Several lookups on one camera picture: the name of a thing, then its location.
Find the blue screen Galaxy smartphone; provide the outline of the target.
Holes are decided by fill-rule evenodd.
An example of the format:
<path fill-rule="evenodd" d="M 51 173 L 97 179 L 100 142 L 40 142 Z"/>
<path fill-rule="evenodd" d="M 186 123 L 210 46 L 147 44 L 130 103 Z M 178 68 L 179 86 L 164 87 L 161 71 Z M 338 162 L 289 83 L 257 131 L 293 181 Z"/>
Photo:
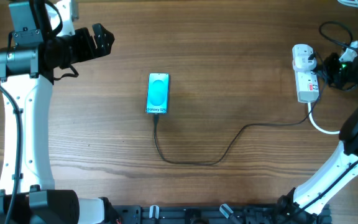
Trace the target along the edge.
<path fill-rule="evenodd" d="M 170 76 L 168 73 L 150 73 L 145 112 L 166 114 L 168 111 Z"/>

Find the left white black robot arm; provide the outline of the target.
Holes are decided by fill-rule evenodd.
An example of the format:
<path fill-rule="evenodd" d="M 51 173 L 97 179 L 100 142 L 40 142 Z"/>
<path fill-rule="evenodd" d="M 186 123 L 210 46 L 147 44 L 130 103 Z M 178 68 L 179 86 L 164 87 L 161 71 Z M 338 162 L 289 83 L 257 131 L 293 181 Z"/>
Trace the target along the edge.
<path fill-rule="evenodd" d="M 48 153 L 53 71 L 61 68 L 76 78 L 74 64 L 108 55 L 113 34 L 101 24 L 74 28 L 74 1 L 16 1 L 9 10 L 14 28 L 0 49 L 5 110 L 0 223 L 119 223 L 107 198 L 56 189 Z"/>

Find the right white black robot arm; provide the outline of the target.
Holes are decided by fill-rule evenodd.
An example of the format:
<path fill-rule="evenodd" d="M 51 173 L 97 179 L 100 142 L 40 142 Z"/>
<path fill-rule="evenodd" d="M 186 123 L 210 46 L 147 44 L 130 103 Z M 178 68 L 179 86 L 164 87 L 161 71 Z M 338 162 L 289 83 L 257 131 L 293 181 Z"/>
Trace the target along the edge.
<path fill-rule="evenodd" d="M 358 56 L 354 59 L 358 75 Z M 358 107 L 342 125 L 332 156 L 305 183 L 279 198 L 274 223 L 319 223 L 326 204 L 358 175 Z"/>

